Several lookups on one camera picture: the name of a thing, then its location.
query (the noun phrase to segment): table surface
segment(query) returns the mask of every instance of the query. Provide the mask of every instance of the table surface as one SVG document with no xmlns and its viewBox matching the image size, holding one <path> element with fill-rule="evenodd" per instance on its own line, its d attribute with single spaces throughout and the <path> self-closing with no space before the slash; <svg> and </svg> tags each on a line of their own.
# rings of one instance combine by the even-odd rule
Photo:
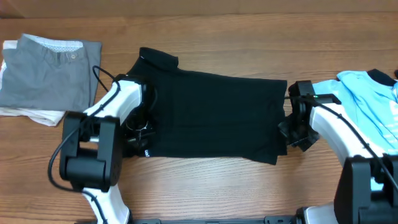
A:
<svg viewBox="0 0 398 224">
<path fill-rule="evenodd" d="M 182 69 L 289 85 L 332 79 L 343 70 L 392 75 L 398 66 L 398 13 L 0 20 L 1 42 L 22 33 L 101 41 L 101 66 L 113 74 L 132 67 L 139 47 L 178 56 Z M 110 86 L 108 77 L 101 79 Z M 97 100 L 104 94 L 99 88 Z M 291 112 L 289 102 L 285 110 Z M 61 133 L 62 123 L 50 128 L 25 117 L 0 118 L 0 223 L 94 218 L 81 195 L 47 180 Z M 340 172 L 320 140 L 306 153 L 289 149 L 276 166 L 240 158 L 125 159 L 119 187 L 134 218 L 259 218 L 331 202 Z M 53 174 L 59 176 L 58 161 Z"/>
</svg>

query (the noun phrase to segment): fabric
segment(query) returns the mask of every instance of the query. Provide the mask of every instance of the fabric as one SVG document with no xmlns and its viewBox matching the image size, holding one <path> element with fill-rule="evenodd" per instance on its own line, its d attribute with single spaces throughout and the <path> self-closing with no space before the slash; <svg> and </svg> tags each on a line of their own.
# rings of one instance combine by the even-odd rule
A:
<svg viewBox="0 0 398 224">
<path fill-rule="evenodd" d="M 157 89 L 150 115 L 156 134 L 140 156 L 245 157 L 276 164 L 286 155 L 278 124 L 287 82 L 235 78 L 178 69 L 178 58 L 141 48 L 127 74 Z"/>
<path fill-rule="evenodd" d="M 0 106 L 84 111 L 90 105 L 90 71 L 83 48 L 54 52 L 22 36 L 17 49 L 2 51 Z"/>
<path fill-rule="evenodd" d="M 98 81 L 91 70 L 94 65 L 100 65 L 101 61 L 101 42 L 90 42 L 86 40 L 51 40 L 43 37 L 37 37 L 29 34 L 24 34 L 34 42 L 39 43 L 45 48 L 54 52 L 73 52 L 80 48 L 86 51 L 88 56 L 89 71 L 90 71 L 90 106 L 94 104 Z M 16 40 L 6 40 L 3 43 L 3 49 L 16 49 Z M 2 74 L 7 68 L 5 61 L 2 61 L 0 70 L 0 89 L 2 86 Z M 50 110 L 37 110 L 25 108 L 0 108 L 0 115 L 3 116 L 28 116 L 30 119 L 47 126 L 56 126 L 62 119 L 64 111 L 50 111 Z"/>
<path fill-rule="evenodd" d="M 337 77 L 339 81 L 314 84 L 315 93 L 334 94 L 374 144 L 388 154 L 398 154 L 398 83 L 378 70 L 345 71 Z"/>
<path fill-rule="evenodd" d="M 3 49 L 16 49 L 17 40 L 5 40 Z M 2 61 L 0 70 L 0 89 L 2 83 L 2 74 L 7 68 L 5 61 Z M 65 114 L 64 111 L 45 111 L 24 108 L 0 108 L 0 116 L 28 116 L 32 121 L 46 126 L 56 126 Z"/>
</svg>

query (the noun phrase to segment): black t-shirt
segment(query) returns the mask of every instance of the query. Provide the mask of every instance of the black t-shirt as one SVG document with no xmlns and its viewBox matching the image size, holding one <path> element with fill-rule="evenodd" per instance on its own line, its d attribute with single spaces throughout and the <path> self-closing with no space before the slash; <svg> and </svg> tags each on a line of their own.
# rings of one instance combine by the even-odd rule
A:
<svg viewBox="0 0 398 224">
<path fill-rule="evenodd" d="M 140 156 L 245 157 L 276 164 L 286 155 L 278 124 L 287 82 L 235 78 L 178 68 L 178 58 L 141 48 L 127 74 L 157 89 L 150 115 L 156 134 Z"/>
</svg>

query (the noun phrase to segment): light blue shirt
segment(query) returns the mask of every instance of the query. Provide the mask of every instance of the light blue shirt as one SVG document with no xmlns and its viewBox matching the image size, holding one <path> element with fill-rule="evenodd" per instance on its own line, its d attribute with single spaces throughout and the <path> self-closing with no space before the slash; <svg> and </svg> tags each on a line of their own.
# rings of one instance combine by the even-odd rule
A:
<svg viewBox="0 0 398 224">
<path fill-rule="evenodd" d="M 334 94 L 349 118 L 374 144 L 390 155 L 398 155 L 398 83 L 382 85 L 367 72 L 345 71 L 340 81 L 313 84 L 316 94 Z"/>
</svg>

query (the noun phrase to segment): black cable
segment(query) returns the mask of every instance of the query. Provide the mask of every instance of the black cable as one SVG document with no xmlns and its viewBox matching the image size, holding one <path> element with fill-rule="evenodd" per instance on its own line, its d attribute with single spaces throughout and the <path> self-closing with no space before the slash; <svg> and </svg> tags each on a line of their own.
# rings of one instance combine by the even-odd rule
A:
<svg viewBox="0 0 398 224">
<path fill-rule="evenodd" d="M 153 132 L 150 132 L 150 133 L 143 134 L 143 135 L 141 136 L 141 138 L 147 137 L 147 136 L 151 136 L 151 135 L 153 135 L 153 134 L 156 134 L 156 132 L 153 131 Z M 134 142 L 134 141 L 137 141 L 137 138 L 131 138 L 131 139 L 128 139 L 128 140 L 127 140 L 127 142 Z"/>
<path fill-rule="evenodd" d="M 398 184 L 397 182 L 394 180 L 393 176 L 391 175 L 391 173 L 389 172 L 388 168 L 386 167 L 386 165 L 384 165 L 383 161 L 380 159 L 379 156 L 377 156 L 377 154 L 371 149 L 371 147 L 369 146 L 369 144 L 362 138 L 362 136 L 357 132 L 357 130 L 354 128 L 354 126 L 348 122 L 341 114 L 337 113 L 336 111 L 330 109 L 329 107 L 315 101 L 314 99 L 308 99 L 308 98 L 299 98 L 299 97 L 293 97 L 296 100 L 299 101 L 306 101 L 311 103 L 314 106 L 319 106 L 325 110 L 327 110 L 328 112 L 330 112 L 331 114 L 337 116 L 339 119 L 341 119 L 342 121 L 344 121 L 344 123 L 350 128 L 350 130 L 355 134 L 355 136 L 359 139 L 359 141 L 362 143 L 362 145 L 364 146 L 364 148 L 366 150 L 368 150 L 368 152 L 373 156 L 373 158 L 377 161 L 377 163 L 381 166 L 381 168 L 384 170 L 384 172 L 387 175 L 387 178 L 389 179 L 389 181 L 391 182 L 393 188 L 398 192 Z"/>
<path fill-rule="evenodd" d="M 68 187 L 64 187 L 64 186 L 62 186 L 62 185 L 59 185 L 58 183 L 56 183 L 56 181 L 54 180 L 54 178 L 53 178 L 53 176 L 52 176 L 52 166 L 53 166 L 54 160 L 55 160 L 55 158 L 57 157 L 57 155 L 58 155 L 58 153 L 60 152 L 60 150 L 61 150 L 61 148 L 63 147 L 63 145 L 65 145 L 65 143 L 69 141 L 69 139 L 72 137 L 73 134 L 75 134 L 80 128 L 84 127 L 84 125 L 85 125 L 86 122 L 88 122 L 89 120 L 92 120 L 96 114 L 98 114 L 100 111 L 102 111 L 102 110 L 104 109 L 104 107 L 105 107 L 106 105 L 108 105 L 110 102 L 112 102 L 112 100 L 115 99 L 115 97 L 118 95 L 118 93 L 119 93 L 120 90 L 121 90 L 120 84 L 119 84 L 118 81 L 115 80 L 115 77 L 114 77 L 114 76 L 112 76 L 109 72 L 103 70 L 102 68 L 100 68 L 100 67 L 98 67 L 98 66 L 96 66 L 96 65 L 93 66 L 93 71 L 94 71 L 94 68 L 98 68 L 99 70 L 101 70 L 102 72 L 104 72 L 105 74 L 107 74 L 109 77 L 111 77 L 111 78 L 113 79 L 113 82 L 115 82 L 115 83 L 117 84 L 118 88 L 116 89 L 115 93 L 114 93 L 108 100 L 105 101 L 104 104 L 100 105 L 99 108 L 98 108 L 97 110 L 95 110 L 92 114 L 90 114 L 88 117 L 86 117 L 86 118 L 80 123 L 80 125 L 79 125 L 78 127 L 76 127 L 73 131 L 71 131 L 71 132 L 65 137 L 65 139 L 61 142 L 61 144 L 58 145 L 58 147 L 56 148 L 56 150 L 55 150 L 54 153 L 52 154 L 51 159 L 50 159 L 50 161 L 49 161 L 49 167 L 48 167 L 48 169 L 47 169 L 47 175 L 48 175 L 48 177 L 49 177 L 49 181 L 51 182 L 51 184 L 52 184 L 54 187 L 56 187 L 56 188 L 58 188 L 58 189 L 60 189 L 60 190 L 65 190 L 65 191 L 67 191 L 67 192 L 83 193 L 83 194 L 85 194 L 85 195 L 91 197 L 91 201 L 94 201 L 95 205 L 97 206 L 99 215 L 101 216 L 101 219 L 103 220 L 103 223 L 104 223 L 104 224 L 108 224 L 108 221 L 105 219 L 105 215 L 104 215 L 104 212 L 103 212 L 103 210 L 102 210 L 102 208 L 101 208 L 101 205 L 100 205 L 99 201 L 97 200 L 97 198 L 96 198 L 93 194 L 91 194 L 90 192 L 87 192 L 87 191 L 81 191 L 81 192 L 80 192 L 80 191 L 77 191 L 77 190 L 74 190 L 74 189 L 71 189 L 71 188 L 68 188 Z"/>
<path fill-rule="evenodd" d="M 103 70 L 99 66 L 96 66 L 96 65 L 93 66 L 93 73 L 94 73 L 95 78 L 97 78 L 99 84 L 101 84 L 101 86 L 104 88 L 104 90 L 108 92 L 109 90 L 107 89 L 107 87 L 104 85 L 104 83 L 100 80 L 99 76 L 95 72 L 95 68 L 98 68 L 98 70 L 100 70 L 102 72 L 104 72 L 105 70 Z"/>
</svg>

